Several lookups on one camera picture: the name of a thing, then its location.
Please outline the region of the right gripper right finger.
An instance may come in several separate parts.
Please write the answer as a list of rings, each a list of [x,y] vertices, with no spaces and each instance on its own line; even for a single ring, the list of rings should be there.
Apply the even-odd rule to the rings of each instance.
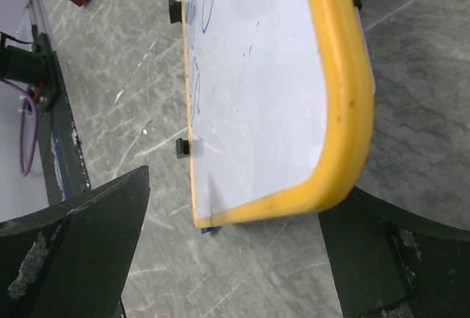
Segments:
[[[354,188],[319,223],[343,317],[468,317],[469,232]]]

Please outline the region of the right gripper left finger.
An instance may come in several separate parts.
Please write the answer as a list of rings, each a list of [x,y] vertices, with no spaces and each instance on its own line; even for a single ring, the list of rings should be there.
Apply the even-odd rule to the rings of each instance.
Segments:
[[[2,317],[125,317],[150,196],[148,166],[1,223]]]

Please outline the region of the orange framed whiteboard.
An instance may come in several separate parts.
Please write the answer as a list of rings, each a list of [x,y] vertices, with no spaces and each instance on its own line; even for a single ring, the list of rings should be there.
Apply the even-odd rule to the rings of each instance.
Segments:
[[[366,161],[361,0],[182,0],[196,227],[321,212]]]

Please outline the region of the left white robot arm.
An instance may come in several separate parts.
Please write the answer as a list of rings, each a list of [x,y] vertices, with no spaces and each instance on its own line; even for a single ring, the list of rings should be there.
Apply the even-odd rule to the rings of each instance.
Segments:
[[[1,78],[38,86],[47,74],[46,58],[15,46],[1,49]]]

